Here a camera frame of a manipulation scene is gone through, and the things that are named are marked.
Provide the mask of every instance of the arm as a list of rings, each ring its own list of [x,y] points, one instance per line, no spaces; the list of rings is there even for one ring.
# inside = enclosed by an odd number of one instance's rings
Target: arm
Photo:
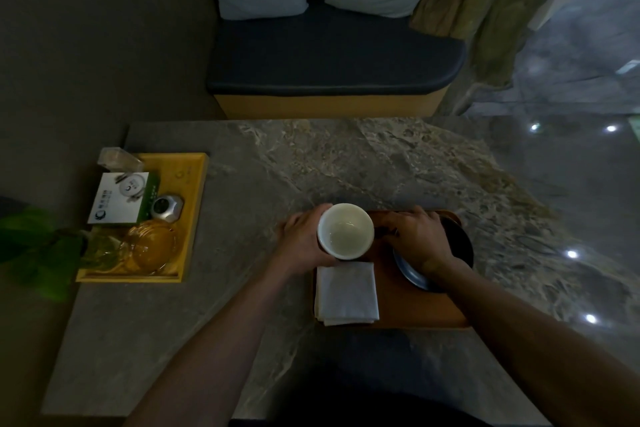
[[[335,259],[317,244],[323,204],[278,227],[278,246],[251,279],[174,356],[129,416],[126,427],[226,426],[258,351],[278,293],[295,274]]]
[[[436,213],[389,213],[385,239],[436,281],[489,350],[553,425],[640,423],[640,377],[556,319],[452,256]]]

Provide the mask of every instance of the white teacup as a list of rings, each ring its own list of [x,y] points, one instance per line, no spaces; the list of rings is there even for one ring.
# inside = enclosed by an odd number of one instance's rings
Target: white teacup
[[[320,217],[317,235],[326,253],[339,260],[353,260],[371,247],[373,221],[355,204],[334,204]]]

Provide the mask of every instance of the yellow tray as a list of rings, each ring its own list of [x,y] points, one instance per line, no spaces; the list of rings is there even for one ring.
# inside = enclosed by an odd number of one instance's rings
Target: yellow tray
[[[177,284],[182,281],[191,259],[193,237],[198,224],[202,189],[207,175],[209,157],[202,152],[169,153],[169,154],[137,154],[145,163],[145,172],[156,172],[160,177],[160,194],[177,194],[184,199],[184,208],[180,219],[173,223],[180,236],[183,237],[182,249],[178,257],[166,264],[154,275],[132,275],[136,266],[131,259],[108,271],[100,272],[92,269],[79,269],[76,282],[150,282],[160,284]],[[123,234],[126,230],[114,229]]]

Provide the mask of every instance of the dark blue seat cushion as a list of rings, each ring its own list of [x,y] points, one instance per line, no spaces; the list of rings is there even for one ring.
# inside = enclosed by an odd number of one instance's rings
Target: dark blue seat cushion
[[[427,94],[465,59],[462,41],[389,19],[310,5],[299,16],[220,20],[207,72],[213,94]]]

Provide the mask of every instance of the hand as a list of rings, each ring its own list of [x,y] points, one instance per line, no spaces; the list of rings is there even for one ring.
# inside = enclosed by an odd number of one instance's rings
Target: hand
[[[380,223],[389,230],[396,230],[395,234],[383,239],[425,275],[456,260],[436,212],[425,212],[420,206],[414,206],[413,212],[390,212]]]
[[[320,204],[306,213],[296,213],[282,221],[276,230],[278,245],[269,263],[281,268],[287,275],[335,265],[336,259],[320,248],[316,236],[318,221],[331,206]]]

